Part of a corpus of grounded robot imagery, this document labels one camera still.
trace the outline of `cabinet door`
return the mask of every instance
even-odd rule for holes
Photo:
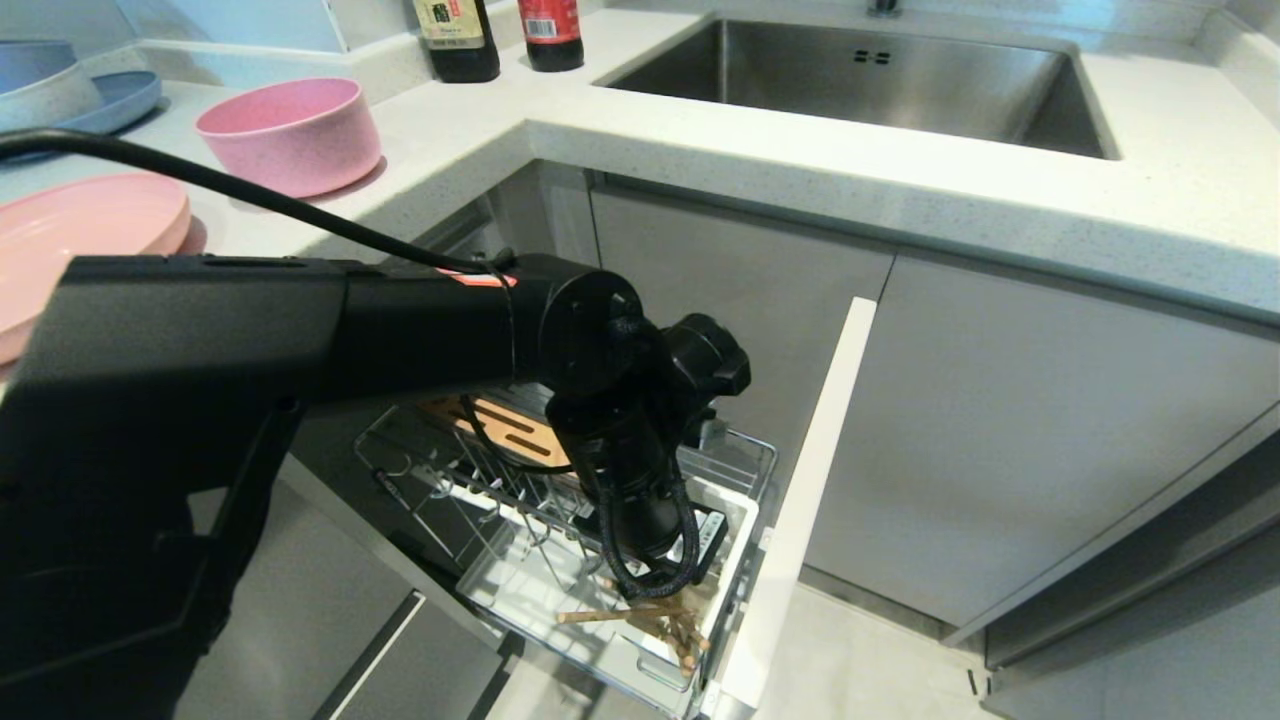
[[[204,505],[195,515],[211,525],[221,500]],[[411,589],[276,483],[230,619],[196,666],[177,717],[315,717]]]
[[[1280,397],[1274,340],[1024,281],[899,258],[809,564],[972,624]]]
[[[723,323],[751,357],[751,387],[718,401],[735,428],[778,447],[791,475],[850,300],[876,300],[893,256],[835,233],[621,190],[591,193],[600,261],[668,325]]]

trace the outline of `wire rack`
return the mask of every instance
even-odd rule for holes
[[[540,418],[545,395],[515,388],[494,400]],[[771,445],[719,428],[701,448],[681,447],[677,454],[690,497],[723,514],[730,527],[707,579],[681,593],[710,641],[694,667],[684,666],[641,621],[557,621],[563,611],[627,607],[599,543],[573,524],[593,511],[576,477],[520,471],[470,432],[415,406],[389,407],[355,439],[353,451],[452,564],[458,594],[667,716],[691,712],[723,651],[746,582],[739,575],[754,546],[756,501],[777,462]],[[632,573],[645,569],[636,559],[626,561]]]

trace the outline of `backsplash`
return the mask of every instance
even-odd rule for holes
[[[323,0],[115,0],[138,37],[339,53]]]
[[[650,4],[733,9],[756,5],[777,9],[783,3],[795,4],[795,0],[654,0]],[[899,6],[908,13],[945,13],[1189,44],[1196,38],[1208,13],[1222,8],[1226,3],[1228,0],[899,0]],[[808,4],[847,5],[850,12],[861,13],[867,0],[808,0]]]
[[[417,31],[412,0],[329,0],[329,6],[348,50]]]
[[[79,58],[124,47],[136,33],[115,0],[0,0],[0,40],[60,38]]]
[[[1231,0],[1226,9],[1244,24],[1280,45],[1280,0]]]

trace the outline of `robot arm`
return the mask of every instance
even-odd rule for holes
[[[701,315],[658,331],[613,273],[539,255],[502,272],[73,261],[0,405],[0,705],[172,712],[302,416],[329,404],[541,382],[623,588],[687,583],[696,550],[646,578],[618,557],[696,548],[675,446],[750,382],[745,354]],[[193,536],[186,497],[215,487]]]

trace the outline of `dark glass bottle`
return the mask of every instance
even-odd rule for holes
[[[582,67],[577,0],[520,0],[529,64],[540,73]]]
[[[484,0],[413,0],[431,67],[442,82],[489,82],[498,77]]]

